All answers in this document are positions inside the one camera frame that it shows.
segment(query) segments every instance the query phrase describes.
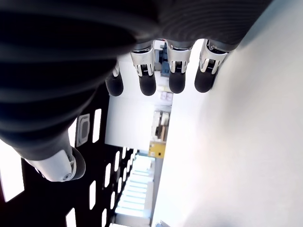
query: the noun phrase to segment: screw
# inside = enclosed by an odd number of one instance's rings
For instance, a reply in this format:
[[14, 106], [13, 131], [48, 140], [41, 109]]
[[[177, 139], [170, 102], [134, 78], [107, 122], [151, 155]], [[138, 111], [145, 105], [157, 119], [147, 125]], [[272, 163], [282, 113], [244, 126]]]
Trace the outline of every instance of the screw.
[[67, 180], [70, 176], [71, 176], [71, 174], [67, 174], [67, 175], [63, 178], [63, 180], [64, 180], [64, 181]]

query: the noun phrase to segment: rectangular slot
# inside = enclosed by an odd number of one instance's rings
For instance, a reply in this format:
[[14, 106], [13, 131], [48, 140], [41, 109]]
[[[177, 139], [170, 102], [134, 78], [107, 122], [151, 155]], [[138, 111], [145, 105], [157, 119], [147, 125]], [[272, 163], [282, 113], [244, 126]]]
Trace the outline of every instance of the rectangular slot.
[[72, 208], [65, 217], [67, 227], [76, 227], [75, 208]]
[[97, 109], [95, 110], [95, 117], [94, 117], [93, 143], [99, 140], [100, 124], [101, 124], [101, 109]]
[[114, 205], [115, 205], [115, 195], [116, 195], [116, 193], [113, 192], [112, 196], [110, 198], [110, 209], [114, 208]]
[[126, 147], [123, 147], [123, 150], [122, 150], [122, 159], [125, 158], [125, 155], [126, 155]]
[[126, 180], [126, 168], [124, 168], [124, 171], [123, 171], [123, 182]]
[[109, 180], [110, 180], [110, 166], [111, 166], [111, 164], [109, 163], [109, 164], [106, 166], [106, 169], [105, 169], [104, 187], [107, 187], [107, 186], [109, 185]]
[[130, 168], [130, 161], [127, 161], [127, 172], [129, 172], [129, 168]]
[[77, 118], [74, 120], [74, 122], [71, 124], [71, 126], [68, 128], [68, 137], [70, 139], [70, 144], [74, 148], [75, 147], [75, 141], [76, 141], [76, 127], [77, 127]]
[[118, 181], [118, 193], [121, 192], [121, 187], [122, 187], [122, 177], [120, 177]]
[[105, 227], [106, 225], [106, 218], [107, 218], [107, 210], [104, 209], [102, 212], [102, 221], [101, 221], [102, 227]]
[[116, 157], [115, 157], [115, 172], [118, 170], [119, 168], [119, 159], [120, 159], [120, 151], [118, 151], [116, 153]]
[[89, 186], [89, 209], [93, 209], [96, 204], [96, 181]]

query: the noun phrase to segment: black panel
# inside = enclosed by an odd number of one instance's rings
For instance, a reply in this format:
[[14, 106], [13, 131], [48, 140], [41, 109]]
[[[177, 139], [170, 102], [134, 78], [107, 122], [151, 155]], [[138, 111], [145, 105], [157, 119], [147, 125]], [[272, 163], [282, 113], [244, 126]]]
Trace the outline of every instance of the black panel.
[[[77, 227], [101, 226], [102, 211], [107, 209], [107, 225], [111, 222], [121, 193], [117, 193], [118, 179], [123, 175], [133, 152], [126, 152], [122, 159], [123, 148], [105, 145], [105, 129], [107, 120], [109, 96], [105, 84], [96, 93], [91, 104], [81, 114], [90, 114], [90, 132], [86, 143], [77, 149], [86, 162], [85, 175], [75, 181], [54, 183], [44, 179], [32, 166], [22, 161], [25, 190], [17, 197], [5, 203], [0, 190], [0, 223], [1, 226], [53, 226], [64, 227], [65, 216], [75, 208]], [[92, 143], [94, 114], [96, 109], [102, 109], [100, 137]], [[116, 152], [120, 151], [120, 164], [114, 171]], [[105, 168], [111, 163], [110, 183], [104, 188]], [[89, 186], [96, 181], [96, 204], [89, 209]], [[115, 191], [116, 203], [110, 210], [111, 194]]]

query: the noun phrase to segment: metal bracket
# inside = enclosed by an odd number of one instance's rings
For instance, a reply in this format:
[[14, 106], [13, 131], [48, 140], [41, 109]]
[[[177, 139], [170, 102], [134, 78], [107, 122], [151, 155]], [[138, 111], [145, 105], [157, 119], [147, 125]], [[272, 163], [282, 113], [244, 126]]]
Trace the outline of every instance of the metal bracket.
[[200, 52], [199, 68], [200, 68], [201, 72], [205, 72], [209, 63], [214, 62], [212, 74], [215, 74], [218, 70], [218, 67], [221, 65], [224, 58], [227, 56], [228, 52], [214, 53], [209, 50], [207, 43], [208, 43], [208, 40], [205, 39], [203, 41], [202, 50]]
[[167, 55], [169, 62], [169, 69], [172, 73], [176, 71], [176, 63], [182, 62], [181, 72], [184, 73], [187, 69], [187, 65], [189, 63], [189, 57], [192, 50], [192, 46], [189, 48], [178, 48], [171, 45], [169, 42], [167, 43]]
[[143, 75], [141, 66], [144, 68], [147, 67], [149, 76], [153, 75], [155, 65], [155, 51], [153, 43], [151, 44], [151, 47], [146, 50], [132, 50], [131, 57], [139, 77]]

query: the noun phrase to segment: black fingertip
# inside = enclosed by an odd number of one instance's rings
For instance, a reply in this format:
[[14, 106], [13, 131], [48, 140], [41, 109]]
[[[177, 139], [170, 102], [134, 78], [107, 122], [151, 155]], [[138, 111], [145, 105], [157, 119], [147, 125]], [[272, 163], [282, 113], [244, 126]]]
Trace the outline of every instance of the black fingertip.
[[121, 73], [119, 73], [117, 77], [114, 77], [114, 75], [111, 74], [105, 80], [105, 84], [110, 95], [119, 96], [122, 94], [124, 87]]
[[152, 96], [156, 91], [156, 79], [155, 74], [152, 76], [139, 77], [140, 89], [146, 96]]
[[185, 73], [169, 71], [169, 88], [175, 93], [181, 93], [185, 88]]
[[195, 78], [195, 88], [198, 92], [205, 93], [209, 91], [213, 85], [216, 74], [212, 74], [211, 71], [201, 72], [198, 67], [196, 78]]

